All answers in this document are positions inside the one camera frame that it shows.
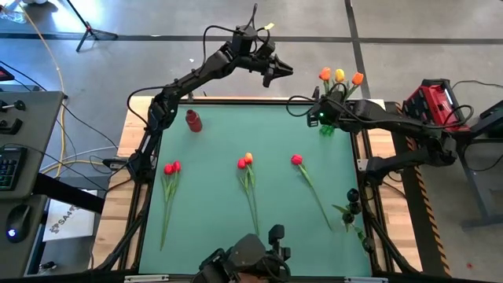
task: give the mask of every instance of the gray floor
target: gray floor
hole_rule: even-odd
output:
[[[0,3],[11,2],[0,0]],[[294,76],[278,79],[269,89],[261,87],[258,74],[236,71],[224,80],[201,87],[210,96],[288,97],[310,95],[324,66],[343,68],[348,75],[356,71],[353,45],[344,0],[265,1],[259,4],[256,22],[274,22],[276,36],[338,37],[347,43],[279,42],[277,53],[293,66]],[[232,28],[245,24],[254,1],[191,0],[124,2],[119,0],[75,0],[74,5],[95,28],[121,35],[202,35],[209,24]],[[503,37],[503,2],[500,0],[353,0],[358,35],[361,38],[397,39],[501,39]],[[51,0],[43,6],[28,6],[28,12],[42,33],[82,32],[78,19],[65,1]],[[0,33],[33,33],[30,24],[0,21]],[[225,35],[212,31],[212,35]],[[76,53],[75,40],[49,40],[61,67],[68,107],[81,119],[119,142],[126,97],[137,88],[170,83],[174,78],[196,68],[202,60],[201,42],[179,41],[88,41]],[[212,53],[220,42],[209,42]],[[478,79],[503,83],[503,46],[490,44],[372,44],[362,43],[362,58],[372,98],[402,101],[419,86],[422,79],[447,78],[453,82]],[[55,67],[43,44],[33,39],[0,39],[1,60],[28,73],[50,90],[58,90]],[[478,85],[459,85],[455,89],[461,104],[475,107],[475,114],[500,101],[499,89]],[[151,95],[145,92],[140,95]],[[103,137],[89,131],[67,115],[66,127],[77,152],[110,146]],[[59,130],[55,129],[48,153],[59,156]],[[501,148],[495,149],[499,155]],[[114,150],[99,152],[109,157]],[[486,164],[492,159],[483,158]],[[86,165],[76,170],[96,175]],[[461,165],[448,168],[423,167],[430,200],[439,224],[447,259],[455,277],[503,281],[503,226],[462,230],[460,222],[473,219],[478,211],[463,176]],[[502,204],[501,193],[494,193]],[[80,244],[89,244],[83,239]],[[44,259],[64,262],[56,272],[75,271],[85,263],[70,264],[78,256],[56,253],[48,248]],[[79,248],[81,258],[87,250]]]

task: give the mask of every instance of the red tulip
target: red tulip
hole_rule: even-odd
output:
[[[180,161],[176,160],[174,163],[173,163],[173,169],[175,172],[179,172],[182,170],[182,164],[180,163]]]
[[[171,175],[173,173],[174,173],[174,167],[173,167],[173,165],[166,164],[166,166],[164,166],[164,174]]]
[[[295,165],[302,164],[302,156],[300,154],[294,154],[292,156],[292,163]]]
[[[246,168],[246,161],[244,161],[244,158],[240,158],[237,161],[237,167],[240,169],[245,169]]]

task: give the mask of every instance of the teal mat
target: teal mat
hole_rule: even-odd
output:
[[[305,117],[290,116],[284,106],[191,105],[203,130],[193,133],[181,106],[164,131],[149,220],[141,254],[142,274],[195,274],[215,249],[225,250],[254,233],[247,198],[237,179],[237,160],[253,153],[260,239],[274,224],[285,226],[282,246],[292,249],[287,264],[293,276],[370,276],[368,256],[356,233],[346,233],[341,215],[331,204],[347,204],[346,192],[356,187],[350,136],[336,130],[322,137]],[[292,107],[302,112],[303,106]],[[313,179],[334,226],[323,215],[290,158],[298,153]],[[166,243],[160,251],[166,163],[180,160],[182,176],[174,199]],[[363,227],[361,215],[356,225]]]

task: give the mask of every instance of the computer mouse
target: computer mouse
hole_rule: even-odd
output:
[[[27,204],[19,204],[7,215],[6,236],[11,243],[19,243],[30,230],[31,207]]]

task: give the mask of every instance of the tulip stem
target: tulip stem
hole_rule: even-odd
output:
[[[253,198],[253,212],[255,213],[255,232],[259,235],[259,216],[257,212],[257,200],[255,197],[255,174],[253,173],[253,169],[251,164],[246,165],[247,174],[250,174],[251,181],[251,197]]]
[[[254,209],[254,206],[252,204],[252,201],[253,201],[253,203],[255,203],[255,193],[254,193],[253,186],[251,188],[249,188],[249,182],[250,182],[251,178],[249,176],[248,170],[244,173],[244,180],[242,177],[238,177],[238,178],[241,182],[241,185],[243,185],[244,194],[246,194],[246,198],[248,200],[248,206],[250,207],[251,220],[253,221],[253,226],[255,227],[255,232],[258,235],[259,234],[259,224],[257,223],[257,220],[256,220],[256,212],[255,212],[256,209]]]
[[[323,205],[321,205],[320,197],[316,193],[316,189],[314,189],[313,182],[311,181],[311,178],[307,174],[306,167],[304,167],[303,164],[299,164],[299,169],[300,169],[300,172],[302,172],[302,175],[306,179],[307,183],[309,184],[309,187],[311,188],[311,191],[314,194],[314,198],[316,199],[316,202],[318,203],[318,206],[320,207],[321,213],[323,214],[323,217],[325,218],[325,221],[327,222],[329,229],[332,229],[332,226],[330,225],[329,218],[327,217],[327,214],[325,213],[325,209],[323,208]]]
[[[180,179],[178,172],[175,172],[174,177],[167,180],[167,186],[166,181],[163,179],[163,177],[161,177],[161,180],[164,187],[164,225],[160,242],[160,250],[163,249],[164,242],[166,240],[167,227],[170,222],[171,209],[173,208],[174,194],[176,193]]]

